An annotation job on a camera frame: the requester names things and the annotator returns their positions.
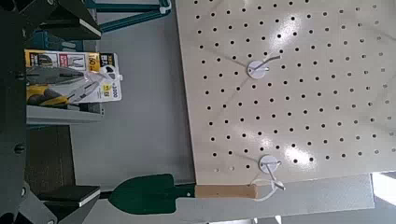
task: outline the gray wall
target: gray wall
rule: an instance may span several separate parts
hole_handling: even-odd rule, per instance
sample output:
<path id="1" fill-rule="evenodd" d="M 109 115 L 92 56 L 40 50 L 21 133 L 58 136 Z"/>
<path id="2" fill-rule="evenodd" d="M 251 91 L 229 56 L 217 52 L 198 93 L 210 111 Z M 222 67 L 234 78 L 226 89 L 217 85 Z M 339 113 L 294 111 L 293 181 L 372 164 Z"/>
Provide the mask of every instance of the gray wall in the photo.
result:
<path id="1" fill-rule="evenodd" d="M 122 16 L 130 15 L 100 14 L 99 22 Z M 103 122 L 72 127 L 77 182 L 112 189 L 164 173 L 194 181 L 175 14 L 104 34 L 100 50 L 119 55 L 123 99 L 106 104 Z"/>

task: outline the white string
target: white string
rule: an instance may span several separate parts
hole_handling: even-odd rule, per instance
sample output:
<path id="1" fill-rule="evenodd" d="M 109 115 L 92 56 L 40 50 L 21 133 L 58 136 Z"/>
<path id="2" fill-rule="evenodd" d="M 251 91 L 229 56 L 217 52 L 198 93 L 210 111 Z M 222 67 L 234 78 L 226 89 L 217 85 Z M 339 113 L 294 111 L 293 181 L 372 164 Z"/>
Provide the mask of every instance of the white string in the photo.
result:
<path id="1" fill-rule="evenodd" d="M 271 190 L 267 195 L 263 196 L 262 198 L 260 198 L 260 199 L 254 199 L 254 201 L 256 201 L 256 202 L 264 202 L 264 201 L 270 199 L 270 198 L 276 193 L 276 191 L 277 191 L 277 189 L 278 189 L 278 187 L 275 185 L 275 182 L 274 182 L 273 180 L 267 180 L 267 179 L 254 179 L 250 184 L 251 184 L 251 185 L 252 185 L 252 184 L 256 184 L 257 182 L 260 182 L 260 181 L 271 182 L 271 189 L 272 189 L 272 190 Z"/>

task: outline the metal shelf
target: metal shelf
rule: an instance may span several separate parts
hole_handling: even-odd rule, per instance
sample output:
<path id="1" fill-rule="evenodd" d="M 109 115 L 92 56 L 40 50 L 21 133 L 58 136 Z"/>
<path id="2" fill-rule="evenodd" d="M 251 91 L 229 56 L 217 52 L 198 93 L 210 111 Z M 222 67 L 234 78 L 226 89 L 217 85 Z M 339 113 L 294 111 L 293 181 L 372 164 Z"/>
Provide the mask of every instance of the metal shelf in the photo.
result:
<path id="1" fill-rule="evenodd" d="M 30 125 L 70 125 L 101 121 L 105 111 L 101 104 L 90 106 L 93 112 L 27 106 L 27 124 Z"/>

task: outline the product label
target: product label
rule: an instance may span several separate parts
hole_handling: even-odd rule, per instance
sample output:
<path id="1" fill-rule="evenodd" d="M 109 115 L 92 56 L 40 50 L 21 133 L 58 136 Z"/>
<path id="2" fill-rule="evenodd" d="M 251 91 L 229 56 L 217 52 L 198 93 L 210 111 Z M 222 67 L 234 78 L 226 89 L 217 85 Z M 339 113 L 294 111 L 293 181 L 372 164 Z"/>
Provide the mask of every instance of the product label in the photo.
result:
<path id="1" fill-rule="evenodd" d="M 100 71 L 100 61 L 99 61 L 99 53 L 90 53 L 90 71 L 91 72 L 99 72 Z"/>

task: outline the wooden handle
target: wooden handle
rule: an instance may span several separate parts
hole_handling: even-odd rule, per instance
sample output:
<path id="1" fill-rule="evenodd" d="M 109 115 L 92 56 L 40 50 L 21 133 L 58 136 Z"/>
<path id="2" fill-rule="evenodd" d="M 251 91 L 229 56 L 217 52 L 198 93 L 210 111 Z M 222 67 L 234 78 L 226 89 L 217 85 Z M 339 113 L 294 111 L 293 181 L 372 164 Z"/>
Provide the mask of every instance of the wooden handle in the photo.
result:
<path id="1" fill-rule="evenodd" d="M 249 198 L 259 197 L 256 185 L 237 186 L 216 186 L 197 185 L 195 186 L 195 198 Z"/>

